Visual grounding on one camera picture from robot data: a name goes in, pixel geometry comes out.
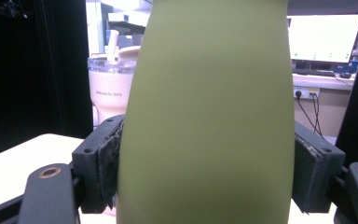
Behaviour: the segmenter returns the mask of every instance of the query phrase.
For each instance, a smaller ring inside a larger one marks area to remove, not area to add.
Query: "white table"
[[[34,170],[52,163],[69,163],[72,160],[71,153],[82,141],[77,138],[44,134],[0,153],[0,203],[22,195],[28,175]],[[333,205],[329,214],[301,214],[292,201],[288,223],[333,223],[335,211],[336,207]],[[83,224],[116,223],[116,218],[108,215],[108,212],[100,215],[80,213],[80,220]]]

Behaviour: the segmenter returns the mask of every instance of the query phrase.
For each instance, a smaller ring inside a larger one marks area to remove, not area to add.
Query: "green plastic bottle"
[[[120,151],[117,223],[287,223],[286,0],[155,0]]]

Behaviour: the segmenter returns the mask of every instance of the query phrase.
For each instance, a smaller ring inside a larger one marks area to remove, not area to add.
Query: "clear plastic container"
[[[98,124],[125,114],[136,61],[109,62],[88,59],[89,94],[98,112]]]

